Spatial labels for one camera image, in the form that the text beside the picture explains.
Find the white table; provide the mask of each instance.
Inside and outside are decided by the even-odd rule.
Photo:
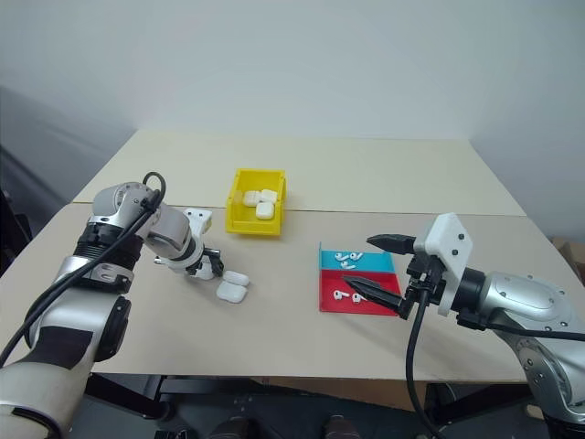
[[[222,208],[237,167],[286,171],[280,238],[225,232]],[[585,315],[585,292],[574,273],[466,141],[138,132],[0,280],[1,342],[73,251],[95,193],[149,170],[167,179],[168,204],[213,208],[206,243],[222,250],[229,269],[250,276],[249,295],[240,305],[222,302],[215,297],[218,280],[193,282],[153,265],[144,248],[128,294],[133,309],[122,349],[97,371],[404,380],[410,323],[320,313],[317,249],[322,242],[330,249],[373,250],[367,236],[416,235],[444,211],[461,214],[473,236],[472,267],[548,279]],[[402,288],[408,261],[395,258]],[[13,358],[25,351],[21,345]],[[495,335],[458,327],[453,315],[438,316],[436,309],[425,317],[415,377],[524,380],[512,351]]]

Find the white earbud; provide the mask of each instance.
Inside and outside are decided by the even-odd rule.
[[[345,269],[345,270],[352,270],[354,268],[356,268],[355,265],[349,265],[348,261],[343,261],[341,262],[341,268]]]
[[[343,253],[336,253],[335,254],[335,259],[339,262],[346,260],[347,258],[349,258],[349,255],[344,256]]]
[[[339,291],[339,290],[333,291],[333,298],[335,300],[341,300],[344,297],[349,297],[349,293],[346,293],[345,291]]]
[[[367,301],[367,299],[363,295],[358,293],[353,293],[351,295],[351,300],[354,304],[359,304],[362,300]]]

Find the white wall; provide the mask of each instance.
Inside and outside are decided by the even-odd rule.
[[[64,198],[136,127],[464,137],[546,234],[585,241],[580,0],[10,1],[0,57],[4,121],[61,116],[31,138],[28,105],[0,141]]]

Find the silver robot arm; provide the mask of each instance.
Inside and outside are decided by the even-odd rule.
[[[143,200],[152,195],[147,185],[132,182],[100,192],[75,252],[62,263],[56,281],[112,246],[144,213]],[[207,256],[220,274],[219,252],[206,249],[202,241],[210,221],[209,211],[184,213],[161,203],[134,236],[51,304],[26,336],[32,350],[0,369],[2,437],[67,435],[93,364],[111,358],[122,344],[131,306],[124,295],[143,243],[178,273],[195,275]]]
[[[401,297],[368,279],[347,276],[354,290],[404,319],[415,302],[430,303],[443,316],[459,313],[461,326],[492,329],[514,350],[551,437],[585,437],[585,324],[562,288],[532,276],[485,275],[467,268],[473,242],[453,213],[439,215],[417,238],[377,235],[367,241],[414,255],[409,286]],[[428,303],[420,301],[421,292]]]
[[[534,278],[488,274],[477,311],[492,326],[585,333],[562,288]],[[514,350],[542,412],[585,424],[585,343],[494,332]]]

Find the black metal frame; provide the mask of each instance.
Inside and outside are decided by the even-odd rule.
[[[165,419],[171,414],[172,407],[169,402],[160,401],[161,379],[161,376],[153,376],[152,381],[149,378],[145,393],[138,393],[102,375],[91,373],[85,386],[85,394],[118,409],[138,414],[144,419]]]
[[[427,415],[436,425],[447,425],[531,398],[532,393],[527,384],[493,384],[455,402],[433,407],[427,411]]]
[[[117,382],[97,373],[91,373],[85,387],[85,394],[92,399],[104,402],[126,412],[137,414],[145,419],[165,420],[174,412],[171,402],[162,402],[163,395],[311,395],[278,386],[259,384],[248,378],[199,378],[168,377],[150,375],[142,393],[132,391]]]
[[[170,402],[162,402],[162,395],[315,395],[279,386],[263,385],[247,378],[225,377],[177,377],[151,375],[142,393],[112,380],[92,373],[85,392],[88,396],[108,403],[146,419],[167,419],[173,413]],[[465,419],[492,412],[508,405],[527,401],[532,393],[526,384],[494,384],[445,405],[438,405],[427,411],[437,425],[457,423]]]

